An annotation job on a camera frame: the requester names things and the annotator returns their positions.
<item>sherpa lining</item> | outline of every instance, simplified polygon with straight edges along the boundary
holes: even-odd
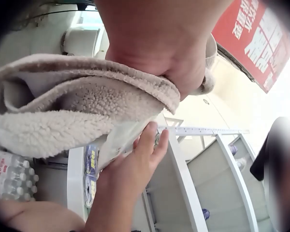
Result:
[[[215,78],[211,73],[210,69],[214,65],[217,56],[217,43],[215,38],[211,34],[206,43],[206,53],[205,53],[205,74],[202,84],[194,90],[191,95],[202,95],[210,93],[215,86]]]
[[[0,146],[46,158],[180,100],[173,83],[94,58],[36,54],[0,68]]]
[[[35,54],[0,68],[0,82],[22,78],[22,72],[34,74],[45,74],[48,72],[60,77],[48,80],[52,85],[86,76],[103,76],[131,84],[148,94],[152,95],[171,112],[175,113],[179,105],[180,94],[175,85],[163,77],[147,74],[126,65],[98,60],[87,57],[63,56],[57,54]]]

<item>plastic bag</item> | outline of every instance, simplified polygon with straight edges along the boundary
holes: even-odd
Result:
[[[109,165],[119,154],[132,150],[132,144],[136,140],[146,125],[153,121],[156,116],[141,122],[123,122],[114,127],[107,136],[106,142],[100,150],[100,159],[98,162],[98,170]]]
[[[235,159],[236,164],[238,165],[241,172],[243,172],[247,166],[247,160],[250,158],[249,155],[246,155],[242,158]]]

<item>product package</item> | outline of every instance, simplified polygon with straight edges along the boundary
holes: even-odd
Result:
[[[155,144],[154,144],[155,147],[158,146],[159,139],[160,139],[160,134],[157,132],[156,137],[155,137]]]
[[[97,180],[95,177],[90,175],[85,175],[85,206],[91,208],[95,191],[96,191]]]
[[[96,182],[99,177],[99,153],[99,148],[95,144],[89,144],[85,148],[85,206],[87,208],[91,208],[95,196]]]
[[[202,209],[203,215],[204,215],[204,219],[207,220],[209,219],[210,213],[207,209]]]
[[[38,175],[24,157],[0,151],[0,199],[30,201]]]

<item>hand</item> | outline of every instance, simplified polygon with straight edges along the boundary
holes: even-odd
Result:
[[[203,82],[206,43],[233,0],[95,0],[109,38],[105,59],[163,75],[183,100]]]
[[[154,149],[156,132],[157,123],[148,123],[140,138],[134,141],[131,154],[127,157],[120,155],[102,171],[97,181],[97,195],[106,196],[112,192],[137,200],[167,151],[168,131],[161,133]]]

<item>dark object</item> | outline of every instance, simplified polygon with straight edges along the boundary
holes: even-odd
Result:
[[[284,157],[289,153],[290,144],[283,139],[284,134],[288,134],[290,141],[290,123],[281,118],[275,120],[272,128],[267,135],[262,148],[252,166],[250,167],[251,174],[258,180],[264,180],[264,167],[269,165],[272,172],[274,188],[279,191],[282,186],[282,176],[284,167]]]
[[[290,0],[263,0],[290,31]]]
[[[203,211],[204,219],[207,220],[209,218],[209,211],[207,209],[202,209],[202,211]]]
[[[12,22],[24,11],[32,2],[29,0],[0,1],[0,40],[8,31]]]
[[[79,11],[84,11],[84,10],[86,10],[86,8],[87,8],[87,5],[85,3],[78,3],[77,4],[77,9]]]
[[[230,145],[229,145],[229,149],[230,149],[232,155],[235,156],[235,154],[236,154],[237,151],[238,151],[238,148],[237,148],[235,145],[230,144]]]
[[[209,105],[209,102],[207,100],[203,99],[203,101],[205,102],[205,104]]]

